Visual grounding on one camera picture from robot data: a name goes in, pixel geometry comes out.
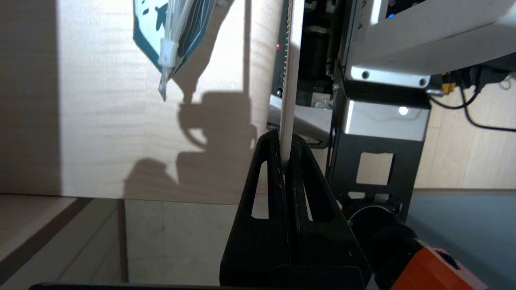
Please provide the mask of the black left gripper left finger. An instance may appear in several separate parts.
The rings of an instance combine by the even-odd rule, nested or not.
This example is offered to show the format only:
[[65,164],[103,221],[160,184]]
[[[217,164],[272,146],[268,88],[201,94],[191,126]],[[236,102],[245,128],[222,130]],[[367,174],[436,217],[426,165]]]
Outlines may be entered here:
[[[268,218],[252,216],[260,169],[266,164]],[[285,190],[276,130],[257,141],[237,213],[225,246],[220,284],[231,288],[278,288],[278,269],[289,264]]]

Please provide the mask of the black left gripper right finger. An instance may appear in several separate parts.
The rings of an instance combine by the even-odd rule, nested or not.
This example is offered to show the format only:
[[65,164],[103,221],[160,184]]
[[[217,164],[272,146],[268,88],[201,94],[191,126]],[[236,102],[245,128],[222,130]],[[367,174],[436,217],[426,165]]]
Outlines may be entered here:
[[290,262],[295,286],[364,288],[372,270],[303,138],[294,135],[287,167]]

